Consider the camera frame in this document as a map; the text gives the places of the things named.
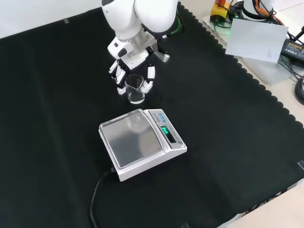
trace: scalloped edge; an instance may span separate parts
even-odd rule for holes
[[[185,8],[184,5],[182,5],[182,3],[179,1],[178,2],[178,6],[180,6],[181,8],[183,8],[183,10],[185,11],[185,13],[188,13],[190,15],[191,18],[193,18],[194,23],[197,23],[197,25],[200,28],[205,29],[205,32],[210,36],[211,39],[215,40],[217,42],[217,46],[218,48],[221,48],[222,50],[226,50],[225,48],[223,48],[223,46],[219,43],[219,41],[217,39],[215,39],[215,36],[211,34],[211,32],[207,31],[207,29],[204,27],[204,25],[202,23],[199,22],[199,20],[193,15],[192,12],[190,12],[187,8]],[[296,117],[292,114],[290,114],[290,111],[284,107],[284,104],[282,102],[280,102],[278,100],[278,98],[276,96],[272,95],[272,92],[270,90],[267,90],[266,87],[262,84],[260,84],[260,81],[253,78],[253,75],[248,73],[247,70],[245,68],[243,68],[242,64],[239,63],[239,60],[235,57],[233,57],[233,61],[236,61],[236,64],[238,66],[238,68],[241,68],[243,70],[245,70],[245,75],[249,78],[249,80],[252,80],[254,84],[256,84],[261,90],[265,91],[265,95],[270,97],[272,100],[274,100],[275,105],[277,105],[279,108],[282,109],[282,111],[284,113],[287,114],[287,118],[291,121],[293,121],[297,126],[299,126],[300,128],[304,128],[304,124],[301,123],[300,121],[296,120]]]

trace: yellow object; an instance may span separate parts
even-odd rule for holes
[[[229,6],[229,3],[225,3],[224,5],[224,7],[227,9],[229,9]],[[210,21],[214,22],[218,20],[219,22],[225,22],[227,14],[228,11],[226,9],[219,7],[216,3],[214,3],[211,9]]]

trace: white wall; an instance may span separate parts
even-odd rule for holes
[[[101,6],[101,0],[0,0],[0,38]]]

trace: power adapter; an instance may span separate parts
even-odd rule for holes
[[[286,39],[282,47],[281,55],[295,62],[304,64],[304,45]]]

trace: green digital display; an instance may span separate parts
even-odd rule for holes
[[[173,135],[171,134],[171,132],[169,131],[167,126],[161,126],[161,130],[162,130],[162,132],[164,132],[164,134],[168,138],[169,142],[176,143],[175,139],[173,138]]]

